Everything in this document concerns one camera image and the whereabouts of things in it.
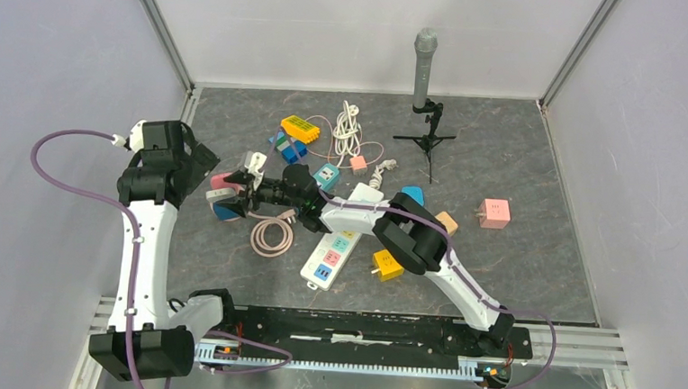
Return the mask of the white plug adapter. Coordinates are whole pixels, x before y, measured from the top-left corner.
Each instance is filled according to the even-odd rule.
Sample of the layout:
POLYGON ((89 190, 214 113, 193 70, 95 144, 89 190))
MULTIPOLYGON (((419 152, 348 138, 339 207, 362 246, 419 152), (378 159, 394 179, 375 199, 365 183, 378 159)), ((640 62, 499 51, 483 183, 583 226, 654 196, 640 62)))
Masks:
POLYGON ((206 193, 206 200, 209 204, 219 203, 221 201, 231 201, 239 195, 239 192, 233 187, 224 187, 222 189, 216 188, 206 193))

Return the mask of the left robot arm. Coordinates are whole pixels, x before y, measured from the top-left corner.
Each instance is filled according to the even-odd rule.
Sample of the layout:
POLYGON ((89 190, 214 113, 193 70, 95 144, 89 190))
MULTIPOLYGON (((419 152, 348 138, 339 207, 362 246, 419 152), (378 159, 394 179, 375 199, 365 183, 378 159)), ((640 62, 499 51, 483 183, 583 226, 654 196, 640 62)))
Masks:
POLYGON ((177 312, 167 302, 179 209, 219 159, 177 120, 137 122, 125 143, 133 158, 116 182, 124 229, 120 283, 107 327, 91 336, 89 353, 124 382, 186 376, 208 331, 220 339, 237 327, 225 289, 197 291, 177 312))

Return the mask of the white multicolour power strip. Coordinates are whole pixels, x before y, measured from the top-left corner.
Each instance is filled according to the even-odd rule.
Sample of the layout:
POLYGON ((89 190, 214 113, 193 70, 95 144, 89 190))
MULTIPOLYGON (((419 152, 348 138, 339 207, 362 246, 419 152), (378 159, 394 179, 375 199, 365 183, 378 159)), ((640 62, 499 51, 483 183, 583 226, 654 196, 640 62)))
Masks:
MULTIPOLYGON (((397 161, 393 158, 378 163, 369 184, 358 183, 349 194, 349 200, 369 203, 383 201, 384 194, 380 191, 382 174, 396 167, 397 161)), ((305 279, 307 286, 312 290, 328 290, 361 236, 361 233, 354 231, 324 234, 301 270, 300 276, 305 279)))

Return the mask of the yellow cube socket adapter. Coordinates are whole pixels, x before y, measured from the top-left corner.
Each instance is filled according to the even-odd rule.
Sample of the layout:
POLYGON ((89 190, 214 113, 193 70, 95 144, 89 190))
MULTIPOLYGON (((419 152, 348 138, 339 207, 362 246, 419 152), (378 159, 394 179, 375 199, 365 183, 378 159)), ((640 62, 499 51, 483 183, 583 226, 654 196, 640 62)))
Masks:
POLYGON ((394 259, 391 252, 387 249, 377 251, 373 254, 372 273, 380 280, 385 282, 401 276, 405 269, 394 259))

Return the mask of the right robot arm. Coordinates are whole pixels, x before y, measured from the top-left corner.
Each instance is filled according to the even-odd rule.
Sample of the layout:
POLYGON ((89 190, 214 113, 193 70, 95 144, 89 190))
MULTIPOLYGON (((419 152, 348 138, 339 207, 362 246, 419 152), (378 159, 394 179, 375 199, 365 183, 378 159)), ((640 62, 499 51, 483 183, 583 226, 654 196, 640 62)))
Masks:
POLYGON ((217 200, 239 216, 262 204, 296 210, 308 231, 351 231, 376 237, 393 259, 415 275, 428 278, 457 307, 474 331, 474 343, 486 355, 509 346, 513 315, 492 298, 461 264, 441 222, 404 193, 389 200, 351 201, 323 192, 306 165, 289 165, 280 179, 264 178, 247 168, 230 173, 237 194, 217 200))

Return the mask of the small blue plug adapter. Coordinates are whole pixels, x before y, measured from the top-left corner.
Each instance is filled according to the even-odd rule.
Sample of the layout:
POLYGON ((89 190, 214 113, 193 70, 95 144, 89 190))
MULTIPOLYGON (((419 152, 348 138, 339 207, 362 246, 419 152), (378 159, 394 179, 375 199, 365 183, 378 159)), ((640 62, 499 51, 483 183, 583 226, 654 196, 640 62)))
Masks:
POLYGON ((425 204, 425 197, 423 190, 421 189, 420 186, 416 185, 407 185, 404 188, 401 189, 401 192, 409 195, 411 199, 413 199, 416 203, 419 205, 424 205, 425 204))

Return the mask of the beige cube socket adapter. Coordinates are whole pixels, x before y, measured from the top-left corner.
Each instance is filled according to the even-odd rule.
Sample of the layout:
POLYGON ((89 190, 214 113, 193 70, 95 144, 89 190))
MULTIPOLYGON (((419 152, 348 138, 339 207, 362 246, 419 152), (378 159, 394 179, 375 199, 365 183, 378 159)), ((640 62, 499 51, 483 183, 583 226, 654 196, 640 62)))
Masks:
POLYGON ((451 217, 451 215, 448 212, 437 213, 436 219, 447 230, 448 235, 453 236, 458 230, 457 222, 451 217))

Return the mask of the small pink plug adapter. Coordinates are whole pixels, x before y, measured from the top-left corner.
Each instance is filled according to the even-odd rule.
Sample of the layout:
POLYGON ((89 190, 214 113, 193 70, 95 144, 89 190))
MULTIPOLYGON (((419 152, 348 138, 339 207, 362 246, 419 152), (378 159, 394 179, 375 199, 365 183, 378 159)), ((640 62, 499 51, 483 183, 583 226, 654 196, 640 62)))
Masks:
POLYGON ((367 172, 367 162, 365 158, 360 156, 351 157, 349 159, 350 169, 355 176, 363 175, 367 172))

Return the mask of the pink cube socket adapter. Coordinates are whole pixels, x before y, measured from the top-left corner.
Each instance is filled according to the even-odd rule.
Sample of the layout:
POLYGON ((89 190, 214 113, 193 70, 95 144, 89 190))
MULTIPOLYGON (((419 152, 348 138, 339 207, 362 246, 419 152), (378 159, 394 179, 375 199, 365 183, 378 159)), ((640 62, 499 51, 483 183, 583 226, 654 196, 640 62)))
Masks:
POLYGON ((499 198, 484 199, 477 207, 475 216, 481 228, 502 230, 511 221, 509 201, 499 198))

